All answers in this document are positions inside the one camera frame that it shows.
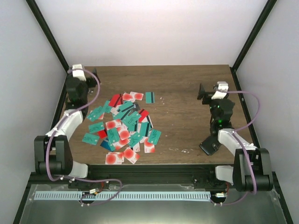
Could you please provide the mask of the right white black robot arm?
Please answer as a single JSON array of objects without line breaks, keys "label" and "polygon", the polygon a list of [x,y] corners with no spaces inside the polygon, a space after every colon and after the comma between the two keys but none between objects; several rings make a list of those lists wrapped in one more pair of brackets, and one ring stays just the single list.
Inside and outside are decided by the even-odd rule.
[{"label": "right white black robot arm", "polygon": [[216,166],[208,175],[208,184],[213,188],[224,182],[232,184],[240,192],[270,191],[273,175],[269,151],[247,142],[233,128],[231,117],[235,103],[228,96],[231,93],[227,82],[218,82],[213,91],[199,86],[197,99],[209,106],[210,135],[199,147],[207,155],[213,155],[220,146],[225,146],[234,156],[233,165]]}]

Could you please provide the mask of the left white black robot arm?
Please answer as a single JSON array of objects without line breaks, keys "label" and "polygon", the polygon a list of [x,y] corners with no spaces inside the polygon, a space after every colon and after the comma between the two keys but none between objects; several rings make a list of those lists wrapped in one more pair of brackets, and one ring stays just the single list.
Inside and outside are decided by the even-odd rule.
[{"label": "left white black robot arm", "polygon": [[97,71],[87,77],[84,66],[74,64],[68,70],[65,81],[67,98],[65,111],[58,123],[45,135],[34,140],[35,169],[40,175],[47,175],[51,181],[79,178],[86,189],[95,184],[95,176],[88,172],[88,165],[74,161],[69,140],[88,113],[88,92],[100,87]]}]

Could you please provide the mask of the black card holder wallet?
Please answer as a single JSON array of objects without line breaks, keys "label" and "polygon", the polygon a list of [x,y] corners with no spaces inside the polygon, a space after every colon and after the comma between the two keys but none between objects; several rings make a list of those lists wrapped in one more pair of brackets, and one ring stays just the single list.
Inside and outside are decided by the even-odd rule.
[{"label": "black card holder wallet", "polygon": [[221,143],[218,141],[216,136],[207,137],[202,143],[199,144],[200,149],[206,155],[213,155],[219,150]]}]

